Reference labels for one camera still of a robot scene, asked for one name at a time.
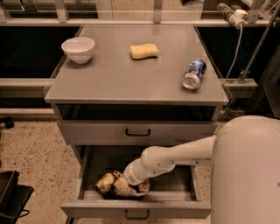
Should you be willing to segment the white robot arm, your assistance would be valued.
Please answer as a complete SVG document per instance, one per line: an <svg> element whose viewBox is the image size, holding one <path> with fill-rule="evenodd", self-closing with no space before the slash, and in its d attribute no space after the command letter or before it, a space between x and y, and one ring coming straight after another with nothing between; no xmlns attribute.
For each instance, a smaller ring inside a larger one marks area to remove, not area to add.
<svg viewBox="0 0 280 224"><path fill-rule="evenodd" d="M133 186L176 165L210 164L211 224L280 224L280 121L245 115L215 136L171 148L151 146L124 176Z"/></svg>

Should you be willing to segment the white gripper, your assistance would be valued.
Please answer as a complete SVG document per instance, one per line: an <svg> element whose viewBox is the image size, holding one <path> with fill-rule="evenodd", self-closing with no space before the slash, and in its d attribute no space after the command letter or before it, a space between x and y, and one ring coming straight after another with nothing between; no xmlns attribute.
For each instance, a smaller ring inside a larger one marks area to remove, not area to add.
<svg viewBox="0 0 280 224"><path fill-rule="evenodd" d="M149 170L142 164L141 160L138 158L128 164L123 172L123 175L130 185L137 186L143 183L146 179L159 176L162 170L162 168Z"/></svg>

